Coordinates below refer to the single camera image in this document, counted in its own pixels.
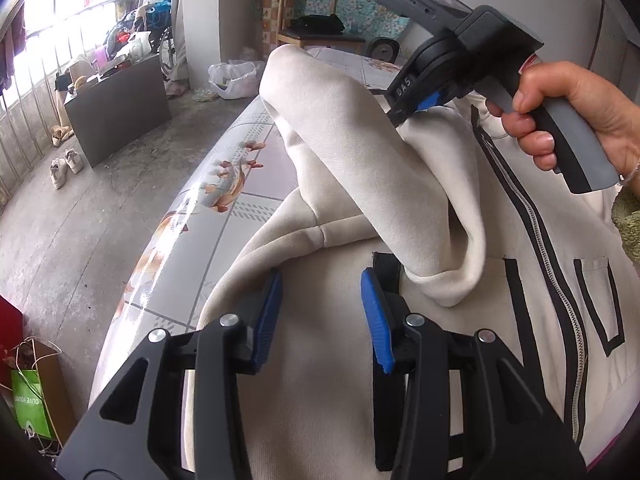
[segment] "purple garment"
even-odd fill
[[[14,57],[24,50],[26,36],[23,6],[16,12],[11,27],[0,41],[0,92],[11,86],[11,76],[15,73]]]

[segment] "jacket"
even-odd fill
[[[412,312],[491,328],[539,381],[587,462],[640,399],[640,283],[610,220],[616,190],[572,195],[472,94],[398,130],[363,86],[294,46],[260,86],[299,187],[211,293],[198,328],[269,268],[284,297],[268,362],[239,377],[259,479],[386,478],[374,464],[360,274],[393,253]],[[193,389],[189,388],[187,413]],[[451,407],[452,433],[462,427]],[[186,421],[192,453],[192,418]]]

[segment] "red bag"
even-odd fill
[[[20,344],[22,336],[22,313],[0,296],[0,383],[11,387],[9,367],[4,360],[12,356],[15,358],[15,350]]]

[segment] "gray and black handle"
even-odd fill
[[[475,87],[489,101],[506,112],[512,112],[513,95],[519,82],[520,74],[512,64],[499,74],[486,76]],[[572,193],[606,189],[620,182],[618,172],[604,153],[593,129],[566,98],[547,97],[542,106],[530,115],[536,121],[537,129],[553,136],[558,159],[554,171],[562,173]]]

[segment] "chair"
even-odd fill
[[[338,0],[331,3],[330,14],[335,14]],[[276,21],[276,42],[280,46],[282,43],[290,43],[301,48],[306,46],[346,46],[354,48],[356,54],[362,53],[362,47],[366,40],[356,34],[310,34],[308,32],[299,32],[286,28],[282,30],[282,22],[284,20],[284,0],[278,3],[278,18]]]

